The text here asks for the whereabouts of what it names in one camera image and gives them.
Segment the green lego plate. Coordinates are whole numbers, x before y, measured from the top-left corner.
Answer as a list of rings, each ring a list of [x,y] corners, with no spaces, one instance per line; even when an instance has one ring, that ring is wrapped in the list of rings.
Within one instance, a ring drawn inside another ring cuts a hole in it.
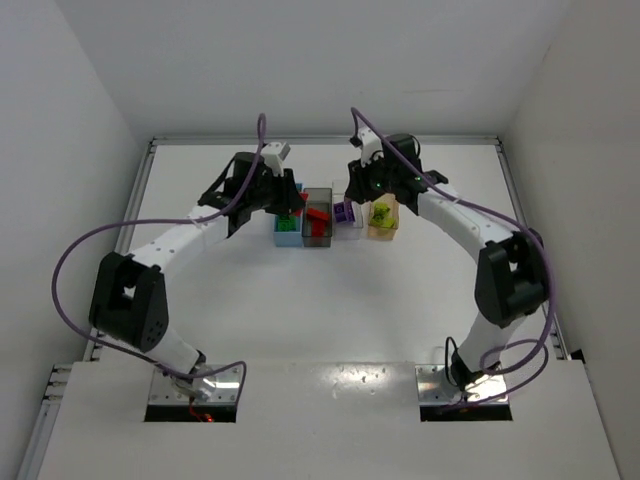
[[[287,224],[296,224],[297,217],[293,214],[290,215],[279,215],[278,222],[279,223],[287,223]]]

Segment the red and green lego block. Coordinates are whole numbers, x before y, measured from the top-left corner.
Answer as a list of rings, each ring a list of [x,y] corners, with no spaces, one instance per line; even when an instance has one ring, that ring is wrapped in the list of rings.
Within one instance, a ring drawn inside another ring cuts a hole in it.
[[[311,221],[311,236],[313,238],[323,237],[325,235],[326,223],[319,219]]]

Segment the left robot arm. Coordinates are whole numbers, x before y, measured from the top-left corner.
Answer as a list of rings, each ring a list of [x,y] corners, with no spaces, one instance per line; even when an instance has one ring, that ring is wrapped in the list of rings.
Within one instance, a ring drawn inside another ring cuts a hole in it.
[[[260,154],[236,153],[184,222],[125,255],[106,255],[99,265],[91,325],[168,368],[172,377],[202,372],[205,356],[169,324],[167,285],[234,235],[254,212],[289,215],[303,209],[294,173],[284,165],[289,151],[287,143],[271,142]]]

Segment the green lego stack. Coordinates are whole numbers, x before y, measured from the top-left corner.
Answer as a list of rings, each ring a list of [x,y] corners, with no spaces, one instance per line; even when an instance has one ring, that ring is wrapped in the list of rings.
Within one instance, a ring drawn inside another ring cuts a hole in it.
[[[391,214],[391,208],[385,204],[385,203],[374,203],[373,206],[370,209],[370,218],[369,218],[369,224],[371,226],[375,226],[375,227],[379,227],[380,224],[380,219],[384,218],[385,216],[390,215]]]

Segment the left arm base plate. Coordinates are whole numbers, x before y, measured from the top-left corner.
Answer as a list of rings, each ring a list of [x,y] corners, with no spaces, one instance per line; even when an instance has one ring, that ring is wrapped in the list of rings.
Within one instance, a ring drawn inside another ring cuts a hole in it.
[[[207,372],[204,377],[185,379],[173,377],[156,369],[148,392],[150,406],[235,406],[246,380],[246,363],[237,361],[227,365],[197,363],[191,375]]]

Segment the purple lego brick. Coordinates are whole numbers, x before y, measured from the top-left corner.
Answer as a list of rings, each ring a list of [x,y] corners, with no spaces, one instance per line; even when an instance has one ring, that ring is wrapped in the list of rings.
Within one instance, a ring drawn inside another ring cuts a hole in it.
[[[335,220],[337,223],[354,223],[355,222],[355,213],[353,211],[353,215],[352,216],[346,216],[344,214],[338,214],[336,215],[334,213],[335,216]]]

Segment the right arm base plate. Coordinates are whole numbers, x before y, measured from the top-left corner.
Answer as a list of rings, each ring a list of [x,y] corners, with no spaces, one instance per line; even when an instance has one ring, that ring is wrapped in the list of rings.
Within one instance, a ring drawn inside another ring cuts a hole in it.
[[[443,364],[418,364],[415,374],[421,406],[444,407],[472,403],[481,406],[509,405],[507,386],[502,375],[483,375],[460,391],[446,379]]]

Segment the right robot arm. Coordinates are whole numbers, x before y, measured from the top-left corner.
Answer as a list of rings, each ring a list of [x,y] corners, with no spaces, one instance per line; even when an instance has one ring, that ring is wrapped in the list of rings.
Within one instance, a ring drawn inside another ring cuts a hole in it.
[[[393,195],[399,204],[439,227],[476,264],[478,314],[445,366],[448,383],[464,389],[497,370],[501,353],[516,330],[548,300],[542,255],[530,235],[464,205],[447,177],[436,170],[423,170],[413,136],[379,138],[363,127],[350,142],[360,156],[348,165],[347,198],[363,204]]]

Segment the green number lego brick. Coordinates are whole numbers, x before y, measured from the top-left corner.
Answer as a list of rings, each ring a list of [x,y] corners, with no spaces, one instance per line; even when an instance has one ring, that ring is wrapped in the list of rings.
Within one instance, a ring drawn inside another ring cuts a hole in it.
[[[290,232],[296,230],[296,221],[279,220],[276,223],[277,232]]]

